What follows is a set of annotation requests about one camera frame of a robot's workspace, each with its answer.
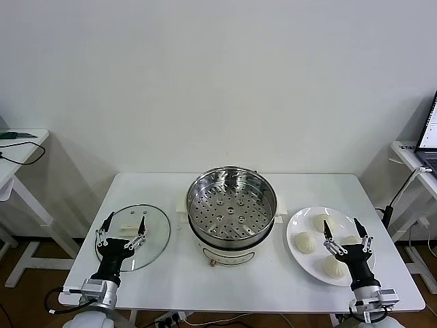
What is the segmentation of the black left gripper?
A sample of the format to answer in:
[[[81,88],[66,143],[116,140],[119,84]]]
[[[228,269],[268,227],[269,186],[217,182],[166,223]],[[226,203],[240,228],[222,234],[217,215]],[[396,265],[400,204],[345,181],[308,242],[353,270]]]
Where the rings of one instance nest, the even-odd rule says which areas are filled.
[[[133,249],[138,249],[145,242],[145,217],[142,216],[137,236],[131,241],[126,239],[108,238],[112,218],[112,212],[102,223],[101,227],[96,230],[96,245],[98,253],[102,256],[100,265],[96,273],[91,276],[91,279],[100,279],[120,284],[120,272],[123,261],[133,257]]]

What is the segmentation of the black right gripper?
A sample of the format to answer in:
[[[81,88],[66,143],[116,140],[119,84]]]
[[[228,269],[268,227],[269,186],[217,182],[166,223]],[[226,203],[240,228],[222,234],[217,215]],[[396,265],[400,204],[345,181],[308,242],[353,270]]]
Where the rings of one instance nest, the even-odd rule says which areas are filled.
[[[379,281],[371,272],[367,263],[371,257],[371,241],[365,227],[355,217],[354,224],[361,244],[339,245],[335,242],[327,220],[324,220],[324,246],[333,256],[339,256],[339,261],[345,263],[350,272],[352,283],[351,289],[359,289],[366,286],[379,286]]]

